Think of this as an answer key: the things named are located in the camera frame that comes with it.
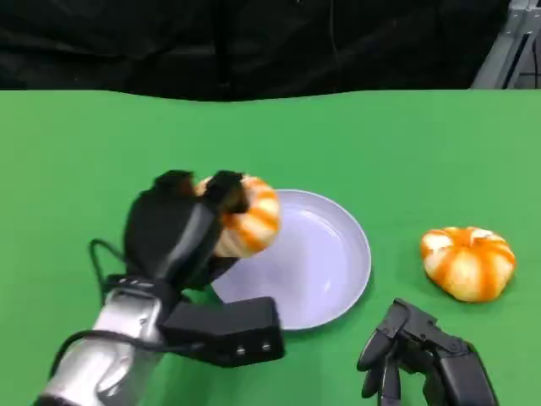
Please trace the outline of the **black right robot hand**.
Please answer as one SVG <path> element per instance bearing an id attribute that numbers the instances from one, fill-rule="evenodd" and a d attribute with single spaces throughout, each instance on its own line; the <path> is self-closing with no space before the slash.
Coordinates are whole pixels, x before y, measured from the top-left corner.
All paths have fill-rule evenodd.
<path id="1" fill-rule="evenodd" d="M 403 299 L 393 300 L 359 356 L 362 397 L 402 405 L 400 371 L 424 376 L 428 405 L 490 406 L 499 403 L 472 343 L 437 326 L 437 319 Z"/>

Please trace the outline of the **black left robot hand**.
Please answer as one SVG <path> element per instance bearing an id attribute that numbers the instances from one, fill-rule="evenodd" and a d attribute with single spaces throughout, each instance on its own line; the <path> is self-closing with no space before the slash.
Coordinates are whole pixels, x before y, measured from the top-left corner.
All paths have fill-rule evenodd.
<path id="1" fill-rule="evenodd" d="M 149 283 L 152 296 L 171 307 L 184 289 L 201 290 L 235 265 L 221 254 L 225 218 L 248 209 L 242 174 L 219 171 L 197 194 L 193 174 L 171 170 L 132 203 L 123 232 L 127 274 Z"/>

